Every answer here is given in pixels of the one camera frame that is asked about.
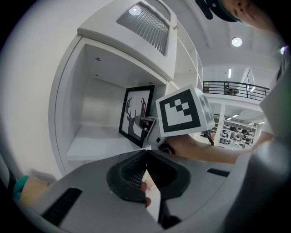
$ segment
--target cable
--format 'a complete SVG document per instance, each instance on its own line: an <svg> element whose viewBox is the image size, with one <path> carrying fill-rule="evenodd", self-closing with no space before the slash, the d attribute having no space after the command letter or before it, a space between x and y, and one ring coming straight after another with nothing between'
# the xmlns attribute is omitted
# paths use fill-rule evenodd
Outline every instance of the cable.
<svg viewBox="0 0 291 233"><path fill-rule="evenodd" d="M208 131L204 131L204 134L206 135L206 137L207 137L208 140L210 141L211 145L214 146L214 142L213 142L213 140L212 140L212 138L211 138L210 130L208 130Z"/></svg>

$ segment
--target black picture frame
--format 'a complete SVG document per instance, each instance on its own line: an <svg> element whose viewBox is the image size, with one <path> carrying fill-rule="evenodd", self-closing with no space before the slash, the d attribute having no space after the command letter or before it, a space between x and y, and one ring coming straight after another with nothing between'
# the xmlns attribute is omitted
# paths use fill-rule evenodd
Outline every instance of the black picture frame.
<svg viewBox="0 0 291 233"><path fill-rule="evenodd" d="M120 134L122 134L123 136L125 136L130 141L132 141L134 144L138 145L140 148L143 147L144 139L145 139L145 137L147 135L146 131L142 131L141 136L140 136L140 140L137 140L136 138L134 138L130 134L127 134L124 131L122 131L122 124L123 124L123 118L124 118L125 108L126 108L126 104L127 104L127 97L128 97L128 93L132 92L132 91L150 91L149 99L148 99L148 102L147 102L147 105L146 105L146 110L145 110L145 116L147 117L150 114L151 103L152 103L152 100L153 100L154 90L155 90L155 85L150 85L150 86L139 86L139 87L127 88L126 92L125 92L125 97L124 97L124 101L123 101L122 112L121 112L121 117L120 117L120 124L119 124L119 131L118 132Z"/></svg>

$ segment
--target light fixture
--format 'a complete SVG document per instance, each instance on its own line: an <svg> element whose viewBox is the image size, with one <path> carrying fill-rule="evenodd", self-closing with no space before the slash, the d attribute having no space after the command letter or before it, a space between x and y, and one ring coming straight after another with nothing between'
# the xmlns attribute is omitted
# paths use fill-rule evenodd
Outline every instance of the light fixture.
<svg viewBox="0 0 291 233"><path fill-rule="evenodd" d="M285 53L285 50L286 50L287 46L283 46L281 49L280 49L280 53L283 55Z"/></svg>
<svg viewBox="0 0 291 233"><path fill-rule="evenodd" d="M140 13L141 13L141 9L140 9L139 6L135 5L135 6L133 6L133 7L129 10L129 13L130 13L131 15L140 15Z"/></svg>
<svg viewBox="0 0 291 233"><path fill-rule="evenodd" d="M239 37L235 37L235 38L233 38L233 39L232 39L232 45L233 45L234 47L239 47L239 46L241 46L241 45L242 45L242 40L241 40L241 38L239 38Z"/></svg>
<svg viewBox="0 0 291 233"><path fill-rule="evenodd" d="M228 70L228 77L231 77L231 69Z"/></svg>

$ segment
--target black railing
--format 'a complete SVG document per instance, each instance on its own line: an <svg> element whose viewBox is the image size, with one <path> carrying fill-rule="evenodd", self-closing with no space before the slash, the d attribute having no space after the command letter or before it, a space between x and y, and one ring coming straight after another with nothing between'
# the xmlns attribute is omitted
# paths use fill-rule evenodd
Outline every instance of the black railing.
<svg viewBox="0 0 291 233"><path fill-rule="evenodd" d="M269 88L241 82L204 81L203 93L239 96L262 101Z"/></svg>

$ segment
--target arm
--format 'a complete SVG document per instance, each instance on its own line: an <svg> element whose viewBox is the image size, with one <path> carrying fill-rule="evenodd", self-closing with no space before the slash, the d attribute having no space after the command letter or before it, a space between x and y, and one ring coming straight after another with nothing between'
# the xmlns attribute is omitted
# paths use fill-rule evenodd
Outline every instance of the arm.
<svg viewBox="0 0 291 233"><path fill-rule="evenodd" d="M167 138L167 143L175 150L175 155L203 160L208 162L223 162L234 164L243 153L252 152L263 142L271 140L273 135L262 132L252 149L249 150L227 150L221 147L212 146L194 140L189 135L175 136Z"/></svg>

